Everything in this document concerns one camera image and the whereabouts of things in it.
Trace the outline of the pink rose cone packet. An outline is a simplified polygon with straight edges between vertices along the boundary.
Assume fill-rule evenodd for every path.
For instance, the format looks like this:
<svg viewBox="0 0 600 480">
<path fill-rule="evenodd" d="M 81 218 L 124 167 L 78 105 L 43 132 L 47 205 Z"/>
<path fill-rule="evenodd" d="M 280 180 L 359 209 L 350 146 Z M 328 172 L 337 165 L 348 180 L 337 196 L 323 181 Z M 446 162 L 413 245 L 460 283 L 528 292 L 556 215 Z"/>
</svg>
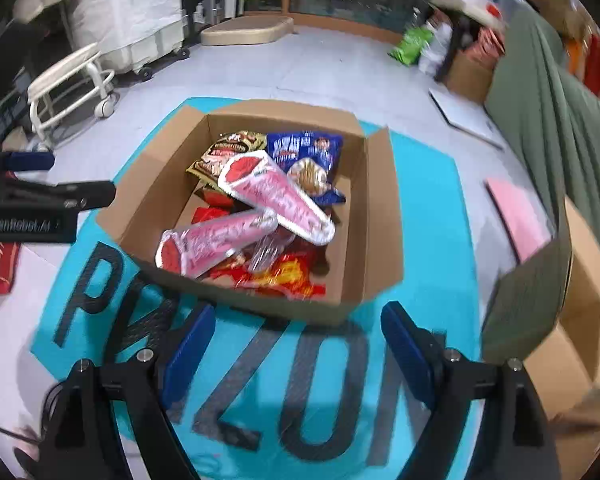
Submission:
<svg viewBox="0 0 600 480">
<path fill-rule="evenodd" d="M 196 280 L 278 227 L 271 209 L 251 209 L 162 233 L 156 267 Z"/>
<path fill-rule="evenodd" d="M 271 209 L 290 232 L 315 246 L 335 236 L 332 219 L 288 177 L 265 151 L 231 158 L 218 180 L 221 190 L 253 208 Z"/>
</svg>

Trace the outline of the clear red-capped candy toy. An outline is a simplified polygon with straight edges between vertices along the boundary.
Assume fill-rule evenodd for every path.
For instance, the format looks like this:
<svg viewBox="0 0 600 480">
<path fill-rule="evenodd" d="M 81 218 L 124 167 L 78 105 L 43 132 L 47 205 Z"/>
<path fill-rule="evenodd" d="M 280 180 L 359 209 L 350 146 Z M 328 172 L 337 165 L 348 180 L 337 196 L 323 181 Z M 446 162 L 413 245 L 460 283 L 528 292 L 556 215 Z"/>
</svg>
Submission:
<svg viewBox="0 0 600 480">
<path fill-rule="evenodd" d="M 248 271 L 253 274 L 259 274 L 268 270 L 295 238 L 294 233 L 285 228 L 277 228 L 272 233 L 263 237 L 254 246 L 248 263 Z"/>
</svg>

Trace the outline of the red gift box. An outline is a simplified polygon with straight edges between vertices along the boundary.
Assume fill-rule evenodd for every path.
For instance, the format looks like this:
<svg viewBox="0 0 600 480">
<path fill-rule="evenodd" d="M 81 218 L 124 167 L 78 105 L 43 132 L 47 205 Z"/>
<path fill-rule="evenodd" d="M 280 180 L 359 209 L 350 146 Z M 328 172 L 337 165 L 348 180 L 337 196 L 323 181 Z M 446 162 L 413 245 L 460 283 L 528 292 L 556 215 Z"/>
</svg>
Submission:
<svg viewBox="0 0 600 480">
<path fill-rule="evenodd" d="M 0 296 L 12 291 L 20 249 L 21 245 L 18 243 L 0 243 Z"/>
</svg>

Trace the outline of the large cardboard box right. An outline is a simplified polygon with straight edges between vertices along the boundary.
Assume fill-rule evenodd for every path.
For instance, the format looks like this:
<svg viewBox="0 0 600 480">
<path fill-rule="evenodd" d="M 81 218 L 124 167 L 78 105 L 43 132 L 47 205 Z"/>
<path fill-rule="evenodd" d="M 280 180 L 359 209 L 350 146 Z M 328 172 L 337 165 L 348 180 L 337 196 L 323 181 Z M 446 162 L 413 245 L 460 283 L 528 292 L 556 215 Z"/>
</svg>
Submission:
<svg viewBox="0 0 600 480">
<path fill-rule="evenodd" d="M 590 474 L 600 457 L 600 245 L 571 200 L 556 236 L 498 280 L 481 357 L 521 360 L 550 421 L 562 478 Z"/>
</svg>

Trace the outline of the white step stool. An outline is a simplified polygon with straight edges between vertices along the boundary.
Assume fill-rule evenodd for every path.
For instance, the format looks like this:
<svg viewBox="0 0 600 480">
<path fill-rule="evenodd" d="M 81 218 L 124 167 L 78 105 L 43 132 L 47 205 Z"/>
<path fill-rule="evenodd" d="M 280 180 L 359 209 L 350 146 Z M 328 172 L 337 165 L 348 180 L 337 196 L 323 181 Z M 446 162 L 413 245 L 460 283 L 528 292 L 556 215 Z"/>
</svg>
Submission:
<svg viewBox="0 0 600 480">
<path fill-rule="evenodd" d="M 35 78 L 27 88 L 29 119 L 39 150 L 50 150 L 53 131 L 67 116 L 97 100 L 96 119 L 114 114 L 114 70 L 100 66 L 97 42 L 65 56 Z"/>
</svg>

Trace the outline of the red orange snack packet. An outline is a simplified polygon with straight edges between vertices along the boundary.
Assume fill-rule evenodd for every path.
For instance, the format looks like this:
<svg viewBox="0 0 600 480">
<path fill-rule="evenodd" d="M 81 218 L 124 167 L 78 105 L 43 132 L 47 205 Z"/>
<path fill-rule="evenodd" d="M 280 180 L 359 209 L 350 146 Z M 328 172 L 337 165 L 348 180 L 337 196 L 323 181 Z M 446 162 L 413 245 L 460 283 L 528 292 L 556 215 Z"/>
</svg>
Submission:
<svg viewBox="0 0 600 480">
<path fill-rule="evenodd" d="M 234 198 L 211 185 L 204 184 L 196 188 L 195 195 L 203 200 L 206 206 L 195 209 L 192 217 L 193 224 L 228 216 L 237 209 Z"/>
</svg>

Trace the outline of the white covered machine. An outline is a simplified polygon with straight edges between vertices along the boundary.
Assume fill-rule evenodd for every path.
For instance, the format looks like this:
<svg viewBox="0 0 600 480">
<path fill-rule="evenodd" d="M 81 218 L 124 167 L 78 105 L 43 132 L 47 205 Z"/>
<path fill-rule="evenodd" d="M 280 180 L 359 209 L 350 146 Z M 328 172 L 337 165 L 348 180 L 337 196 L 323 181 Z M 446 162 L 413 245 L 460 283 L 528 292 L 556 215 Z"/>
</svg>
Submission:
<svg viewBox="0 0 600 480">
<path fill-rule="evenodd" d="M 139 74 L 183 49 L 182 0 L 16 0 L 12 14 L 30 23 L 54 6 L 71 49 L 96 44 L 100 64 L 118 74 Z"/>
</svg>

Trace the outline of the pink paper sheet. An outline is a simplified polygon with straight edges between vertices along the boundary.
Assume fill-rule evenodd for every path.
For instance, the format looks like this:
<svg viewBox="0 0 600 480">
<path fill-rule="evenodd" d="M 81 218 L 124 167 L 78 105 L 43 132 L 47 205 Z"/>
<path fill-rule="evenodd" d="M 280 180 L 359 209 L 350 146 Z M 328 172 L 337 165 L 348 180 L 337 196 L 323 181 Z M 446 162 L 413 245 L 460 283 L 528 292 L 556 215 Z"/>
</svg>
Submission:
<svg viewBox="0 0 600 480">
<path fill-rule="evenodd" d="M 518 262 L 526 262 L 550 242 L 552 234 L 536 215 L 526 190 L 495 178 L 486 179 L 486 189 L 498 210 Z"/>
</svg>

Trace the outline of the teal foam mat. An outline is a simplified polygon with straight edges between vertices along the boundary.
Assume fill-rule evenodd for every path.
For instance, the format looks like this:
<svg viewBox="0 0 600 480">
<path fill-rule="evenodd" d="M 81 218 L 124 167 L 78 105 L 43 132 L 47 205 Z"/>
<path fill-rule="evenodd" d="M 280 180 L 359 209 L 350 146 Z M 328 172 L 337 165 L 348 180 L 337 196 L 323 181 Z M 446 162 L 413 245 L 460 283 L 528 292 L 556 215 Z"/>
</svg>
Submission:
<svg viewBox="0 0 600 480">
<path fill-rule="evenodd" d="M 311 298 L 156 267 L 160 237 L 200 201 L 188 166 L 224 133 L 337 133 L 346 201 Z M 56 378 L 155 346 L 198 300 L 215 332 L 173 417 L 212 479 L 393 479 L 415 443 L 407 390 L 380 328 L 396 300 L 422 327 L 478 356 L 478 281 L 465 201 L 449 156 L 353 114 L 295 102 L 191 98 L 116 165 L 118 196 L 89 216 L 50 289 L 32 353 Z"/>
</svg>

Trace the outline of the green gold snack bag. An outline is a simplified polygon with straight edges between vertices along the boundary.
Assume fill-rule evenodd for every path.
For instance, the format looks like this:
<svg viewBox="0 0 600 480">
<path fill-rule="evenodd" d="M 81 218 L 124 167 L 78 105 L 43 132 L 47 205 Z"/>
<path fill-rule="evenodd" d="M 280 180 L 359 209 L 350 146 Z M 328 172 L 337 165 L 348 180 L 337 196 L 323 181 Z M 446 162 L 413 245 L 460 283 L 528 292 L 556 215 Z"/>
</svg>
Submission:
<svg viewBox="0 0 600 480">
<path fill-rule="evenodd" d="M 236 155 L 262 150 L 265 144 L 264 133 L 249 130 L 223 133 L 188 166 L 186 172 L 219 191 L 218 180 L 225 164 Z"/>
</svg>

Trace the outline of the open brown cardboard box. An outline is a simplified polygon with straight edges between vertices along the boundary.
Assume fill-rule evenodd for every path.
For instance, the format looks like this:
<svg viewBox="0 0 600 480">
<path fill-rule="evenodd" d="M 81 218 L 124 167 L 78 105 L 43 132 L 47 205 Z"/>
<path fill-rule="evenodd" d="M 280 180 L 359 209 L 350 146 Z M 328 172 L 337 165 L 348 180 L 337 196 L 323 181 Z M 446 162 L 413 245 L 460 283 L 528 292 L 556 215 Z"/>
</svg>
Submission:
<svg viewBox="0 0 600 480">
<path fill-rule="evenodd" d="M 177 258 L 193 258 L 178 243 L 160 250 L 163 233 L 182 228 L 201 203 L 197 179 L 187 170 L 227 133 L 317 131 L 343 138 L 335 185 L 346 196 L 328 218 L 272 158 L 257 151 L 230 158 L 221 188 L 238 202 L 274 212 L 280 226 L 326 249 L 329 271 L 318 281 L 324 296 L 294 299 L 286 292 L 261 295 L 238 289 L 225 276 L 189 278 Z M 154 281 L 242 310 L 320 325 L 338 325 L 359 304 L 375 299 L 404 277 L 401 211 L 390 134 L 366 136 L 342 110 L 296 102 L 245 100 L 203 113 L 182 105 L 137 154 L 117 185 L 114 202 L 97 216 L 99 226 Z M 172 268 L 158 266 L 166 256 Z"/>
</svg>

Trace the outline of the red yellow snack bag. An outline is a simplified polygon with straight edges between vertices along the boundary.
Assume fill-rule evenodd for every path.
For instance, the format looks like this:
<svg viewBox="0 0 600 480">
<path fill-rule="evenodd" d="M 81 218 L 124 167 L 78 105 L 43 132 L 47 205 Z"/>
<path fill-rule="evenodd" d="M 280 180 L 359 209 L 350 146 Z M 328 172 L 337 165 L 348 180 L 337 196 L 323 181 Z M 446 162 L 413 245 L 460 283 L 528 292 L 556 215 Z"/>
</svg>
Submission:
<svg viewBox="0 0 600 480">
<path fill-rule="evenodd" d="M 213 281 L 229 278 L 235 288 L 251 289 L 265 296 L 310 300 L 326 294 L 326 286 L 310 278 L 312 263 L 310 252 L 285 252 L 266 270 L 252 272 L 250 261 L 244 255 L 236 255 L 212 268 L 207 276 Z"/>
</svg>

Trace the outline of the beige floor platform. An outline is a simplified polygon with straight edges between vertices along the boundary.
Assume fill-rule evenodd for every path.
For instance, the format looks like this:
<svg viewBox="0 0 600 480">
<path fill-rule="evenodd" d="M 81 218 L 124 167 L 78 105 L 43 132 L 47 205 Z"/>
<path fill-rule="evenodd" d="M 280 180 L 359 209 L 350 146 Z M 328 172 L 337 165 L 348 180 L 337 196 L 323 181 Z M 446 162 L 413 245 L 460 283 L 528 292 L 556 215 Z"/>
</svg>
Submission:
<svg viewBox="0 0 600 480">
<path fill-rule="evenodd" d="M 244 15 L 200 32 L 205 47 L 270 44 L 294 32 L 294 20 L 283 15 Z"/>
</svg>

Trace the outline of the blue snack bag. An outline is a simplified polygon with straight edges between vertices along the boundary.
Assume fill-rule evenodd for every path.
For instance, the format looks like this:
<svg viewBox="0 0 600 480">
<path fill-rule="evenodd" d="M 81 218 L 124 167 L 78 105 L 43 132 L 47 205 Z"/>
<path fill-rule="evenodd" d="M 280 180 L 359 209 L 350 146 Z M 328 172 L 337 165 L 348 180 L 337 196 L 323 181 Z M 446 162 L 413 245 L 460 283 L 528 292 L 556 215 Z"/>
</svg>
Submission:
<svg viewBox="0 0 600 480">
<path fill-rule="evenodd" d="M 266 135 L 266 152 L 314 203 L 343 204 L 334 185 L 343 137 L 323 131 L 276 132 Z"/>
</svg>

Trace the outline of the white flat board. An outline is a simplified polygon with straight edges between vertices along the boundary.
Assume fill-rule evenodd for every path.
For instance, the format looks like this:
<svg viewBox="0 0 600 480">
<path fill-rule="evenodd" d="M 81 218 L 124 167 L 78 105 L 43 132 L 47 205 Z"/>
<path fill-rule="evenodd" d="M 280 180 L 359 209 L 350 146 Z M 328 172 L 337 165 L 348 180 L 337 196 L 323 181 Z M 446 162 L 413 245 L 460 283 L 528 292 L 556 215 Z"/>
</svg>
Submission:
<svg viewBox="0 0 600 480">
<path fill-rule="evenodd" d="M 430 89 L 428 93 L 451 127 L 504 150 L 504 138 L 482 105 L 445 90 Z"/>
</svg>

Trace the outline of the distant cardboard box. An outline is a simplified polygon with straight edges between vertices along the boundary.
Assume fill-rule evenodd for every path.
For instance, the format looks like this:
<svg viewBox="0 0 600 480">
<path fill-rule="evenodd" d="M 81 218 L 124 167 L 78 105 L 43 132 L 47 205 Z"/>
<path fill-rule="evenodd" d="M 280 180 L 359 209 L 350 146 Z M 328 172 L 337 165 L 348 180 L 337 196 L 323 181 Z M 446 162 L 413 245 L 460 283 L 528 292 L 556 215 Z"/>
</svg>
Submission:
<svg viewBox="0 0 600 480">
<path fill-rule="evenodd" d="M 486 102 L 491 88 L 495 65 L 486 65 L 476 61 L 464 52 L 460 52 L 444 80 L 449 92 L 477 104 Z"/>
</svg>

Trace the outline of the green fabric cover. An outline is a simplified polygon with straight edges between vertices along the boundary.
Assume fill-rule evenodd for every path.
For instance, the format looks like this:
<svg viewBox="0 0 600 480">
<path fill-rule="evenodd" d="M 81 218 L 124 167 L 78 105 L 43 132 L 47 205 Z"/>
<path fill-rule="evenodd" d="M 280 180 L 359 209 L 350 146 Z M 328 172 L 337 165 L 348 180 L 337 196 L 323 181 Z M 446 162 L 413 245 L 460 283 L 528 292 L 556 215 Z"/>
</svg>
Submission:
<svg viewBox="0 0 600 480">
<path fill-rule="evenodd" d="M 565 68 L 554 27 L 522 8 L 506 29 L 486 111 L 528 172 L 547 217 L 571 200 L 600 244 L 600 99 Z"/>
</svg>

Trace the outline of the green plastic bag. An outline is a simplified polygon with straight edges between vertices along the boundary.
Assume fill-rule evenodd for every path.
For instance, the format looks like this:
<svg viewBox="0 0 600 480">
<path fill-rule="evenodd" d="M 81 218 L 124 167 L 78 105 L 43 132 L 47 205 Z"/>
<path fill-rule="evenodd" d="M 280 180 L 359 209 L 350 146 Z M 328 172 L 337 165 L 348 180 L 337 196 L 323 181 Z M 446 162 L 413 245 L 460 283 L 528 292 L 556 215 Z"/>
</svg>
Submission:
<svg viewBox="0 0 600 480">
<path fill-rule="evenodd" d="M 434 38 L 434 31 L 427 26 L 407 29 L 388 55 L 404 66 L 412 66 L 418 61 L 422 50 L 430 44 L 432 38 Z"/>
</svg>

